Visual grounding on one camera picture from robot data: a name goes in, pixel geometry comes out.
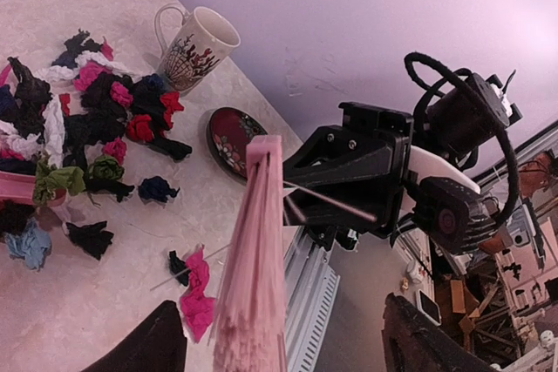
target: speckled surface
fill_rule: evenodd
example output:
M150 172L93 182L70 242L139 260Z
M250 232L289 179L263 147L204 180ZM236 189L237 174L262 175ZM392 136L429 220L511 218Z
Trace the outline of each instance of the speckled surface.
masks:
M176 0L0 0L0 56L19 56L37 69L47 66L78 28L95 39L105 36L115 59L134 70L150 73L159 46L153 34L157 9ZM163 19L169 40L180 18ZM68 85L53 89L69 91ZM229 178L212 160L204 129L212 110L237 107L258 119L269 133L283 135L288 157L300 140L236 65L226 59L188 96L186 110L175 115L169 136L194 148L191 158L175 164L146 147L129 144L124 182L138 185L160 175L180 187L178 198L165 206L144 205L137 194L118 204L97 195L95 207L86 195L72 199L78 223L108 220L115 233L101 262L68 241L58 219L41 213L51 232L52 254L40 272L11 260L0 245L0 369L18 372L80 370L126 336L161 301L177 301L184 288L175 281L153 292L149 288L168 277L167 252L192 251L199 243L208 253L228 244L244 186ZM215 295L225 254L210 261L212 279L207 294ZM189 342L186 370L210 371L212 346L206 335Z

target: mug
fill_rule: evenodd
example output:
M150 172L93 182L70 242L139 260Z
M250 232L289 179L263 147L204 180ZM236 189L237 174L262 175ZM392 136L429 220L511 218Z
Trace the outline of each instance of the mug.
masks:
M160 28L160 16L168 9L182 15L182 28L167 46ZM155 36L161 48L157 73L176 91L191 91L241 43L235 27L214 10L200 6L192 13L167 4L155 15Z

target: green cloth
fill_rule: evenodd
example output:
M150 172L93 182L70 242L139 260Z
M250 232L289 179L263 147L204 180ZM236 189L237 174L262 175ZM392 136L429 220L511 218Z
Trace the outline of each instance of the green cloth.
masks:
M57 169L56 166L49 166L46 159L39 160L33 200L38 205L46 205L47 201L56 197L57 189L66 189L71 196L83 192L84 171L79 167Z
M88 179L120 180L124 176L124 167L113 157L103 154L87 167Z

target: red plate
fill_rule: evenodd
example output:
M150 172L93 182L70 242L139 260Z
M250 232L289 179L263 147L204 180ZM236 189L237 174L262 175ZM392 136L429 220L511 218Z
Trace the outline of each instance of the red plate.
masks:
M209 151L219 166L246 182L246 145L256 135L267 135L252 117L235 108L220 108L213 113L206 130Z

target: mug handle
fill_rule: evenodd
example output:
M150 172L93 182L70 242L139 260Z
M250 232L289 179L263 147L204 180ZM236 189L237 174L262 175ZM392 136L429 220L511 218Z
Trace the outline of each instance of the mug handle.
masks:
M163 58L163 56L165 55L165 52L167 52L167 41L165 40L165 37L163 36L163 31L160 28L160 16L161 14L167 10L167 9L175 9L178 12L180 12L180 14L182 15L182 25L184 25L188 19L189 13L186 11L182 11L182 9L180 8L180 6L177 3L169 3L166 4L165 6L163 6L162 8L160 8L157 13L155 14L155 36L157 37L157 41L159 41L159 45L160 45L160 57Z

